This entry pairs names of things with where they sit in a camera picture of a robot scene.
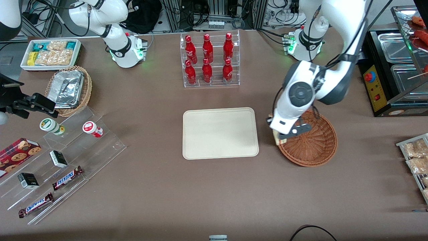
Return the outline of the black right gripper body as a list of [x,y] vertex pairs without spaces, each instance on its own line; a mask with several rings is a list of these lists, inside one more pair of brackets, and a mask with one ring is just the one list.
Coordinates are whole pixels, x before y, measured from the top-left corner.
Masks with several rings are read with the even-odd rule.
[[0,108],[6,108],[15,101],[23,99],[26,96],[20,89],[23,85],[22,82],[0,74]]

